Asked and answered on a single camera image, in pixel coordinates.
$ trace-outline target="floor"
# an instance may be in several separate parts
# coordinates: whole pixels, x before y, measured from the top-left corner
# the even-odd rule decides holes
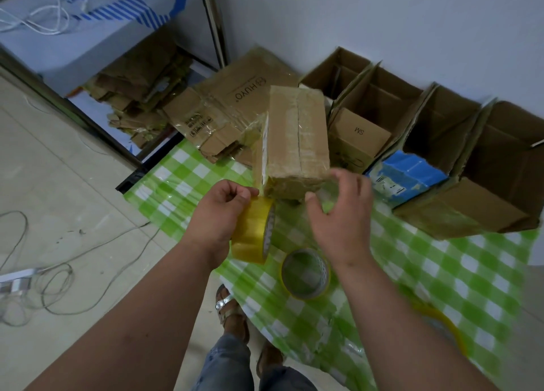
[[[29,232],[17,260],[7,268],[59,262],[75,253],[142,225],[146,219],[126,203],[115,187],[132,168],[109,154],[107,148],[55,114],[39,99],[0,76],[0,213],[21,210],[29,218]],[[0,218],[0,260],[19,238],[24,223],[16,214]],[[68,294],[53,306],[57,311],[85,309],[101,295],[113,275],[143,249],[156,228],[133,230],[74,263],[76,279]],[[20,390],[94,324],[116,301],[173,247],[159,232],[143,256],[124,272],[91,311],[55,316],[43,310],[27,315],[24,327],[0,324],[0,378],[2,389]],[[219,286],[212,276],[181,367],[176,390],[188,390],[203,359],[221,335],[214,312]],[[505,357],[504,389],[541,389],[544,373],[544,267],[528,270],[524,308],[514,327]],[[24,319],[13,303],[6,319]],[[262,338],[251,330],[252,369]],[[329,375],[291,365],[306,374],[319,389],[343,389]]]

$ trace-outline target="green and white gingham cloth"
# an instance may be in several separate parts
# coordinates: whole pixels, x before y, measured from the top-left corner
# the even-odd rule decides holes
[[[198,201],[221,179],[250,185],[251,171],[233,160],[213,165],[183,140],[125,198],[180,240]],[[336,192],[332,183],[319,192],[325,208],[333,205]],[[394,217],[384,203],[374,205],[371,249],[378,263],[451,319],[472,362],[496,377],[537,231],[437,241]],[[217,269],[249,319],[289,357],[330,373],[353,391],[375,388],[337,278],[332,276],[323,296],[307,302],[290,296],[280,283],[287,253],[317,248],[303,205],[277,202],[271,244],[264,266],[228,259]]]

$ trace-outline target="silver buckle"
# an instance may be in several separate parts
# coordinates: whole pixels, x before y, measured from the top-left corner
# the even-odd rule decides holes
[[[223,309],[223,307],[225,305],[227,305],[233,299],[234,298],[232,297],[232,294],[230,294],[230,295],[228,295],[227,298],[223,298],[223,299],[218,300],[217,303],[215,304],[215,310],[217,312],[221,311]]]

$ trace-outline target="person's left hand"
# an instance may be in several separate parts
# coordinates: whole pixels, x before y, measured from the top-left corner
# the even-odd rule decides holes
[[[182,242],[188,249],[206,255],[211,269],[217,268],[228,255],[228,242],[238,216],[258,194],[256,188],[220,180],[196,206]]]

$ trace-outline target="jeans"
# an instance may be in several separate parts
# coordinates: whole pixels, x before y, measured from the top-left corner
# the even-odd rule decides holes
[[[254,391],[249,348],[232,334],[224,334],[206,356],[192,391]],[[260,391],[317,391],[308,378],[291,367],[264,370]]]

